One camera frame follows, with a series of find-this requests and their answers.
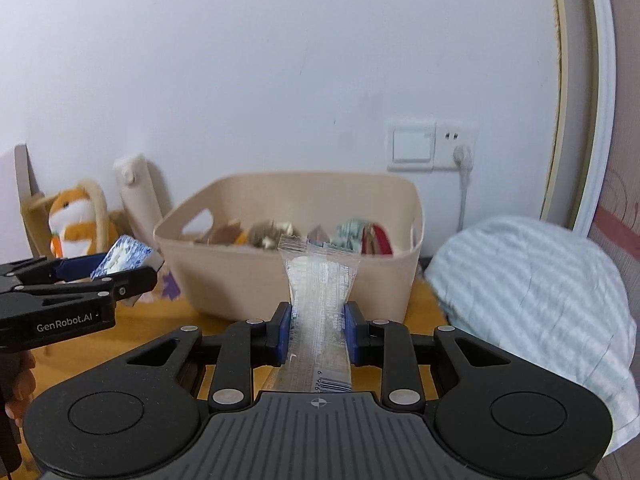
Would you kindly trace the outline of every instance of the barcode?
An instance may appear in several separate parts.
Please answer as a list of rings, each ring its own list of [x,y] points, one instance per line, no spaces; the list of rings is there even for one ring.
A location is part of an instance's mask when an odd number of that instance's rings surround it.
[[[351,385],[344,381],[334,381],[331,379],[318,379],[320,392],[323,394],[341,394],[351,391]]]

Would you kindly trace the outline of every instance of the blue and white package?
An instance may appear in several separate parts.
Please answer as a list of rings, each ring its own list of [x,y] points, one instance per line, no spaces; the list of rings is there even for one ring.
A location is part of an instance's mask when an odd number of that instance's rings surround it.
[[[162,264],[164,264],[164,258],[155,249],[128,235],[122,235],[91,273],[91,279],[140,267],[151,267],[158,272]],[[129,298],[122,303],[131,306],[138,298],[139,296]]]

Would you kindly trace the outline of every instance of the beige plastic bin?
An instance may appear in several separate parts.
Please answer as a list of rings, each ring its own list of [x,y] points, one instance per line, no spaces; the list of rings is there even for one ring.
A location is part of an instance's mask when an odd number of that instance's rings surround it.
[[[410,181],[389,174],[235,174],[200,190],[156,226],[155,239],[194,308],[231,320],[271,319],[278,303],[289,300],[281,256],[185,240],[185,226],[207,209],[216,227],[233,219],[244,227],[275,219],[292,221],[302,234],[318,224],[331,233],[351,218],[378,222],[394,254],[362,256],[350,299],[366,319],[404,319],[424,231]]]

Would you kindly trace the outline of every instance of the crosshair symbol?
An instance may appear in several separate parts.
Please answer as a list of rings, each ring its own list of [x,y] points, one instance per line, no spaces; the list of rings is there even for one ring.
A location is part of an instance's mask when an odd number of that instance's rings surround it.
[[[311,404],[315,408],[324,408],[328,404],[328,402],[322,397],[318,397],[312,400],[309,404]]]

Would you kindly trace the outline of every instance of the light switch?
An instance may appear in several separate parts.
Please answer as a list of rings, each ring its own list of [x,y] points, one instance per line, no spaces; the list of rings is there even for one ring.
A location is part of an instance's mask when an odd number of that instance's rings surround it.
[[[429,162],[433,136],[424,130],[394,131],[394,162]]]
[[[389,171],[433,169],[436,124],[430,120],[394,120],[387,123]]]

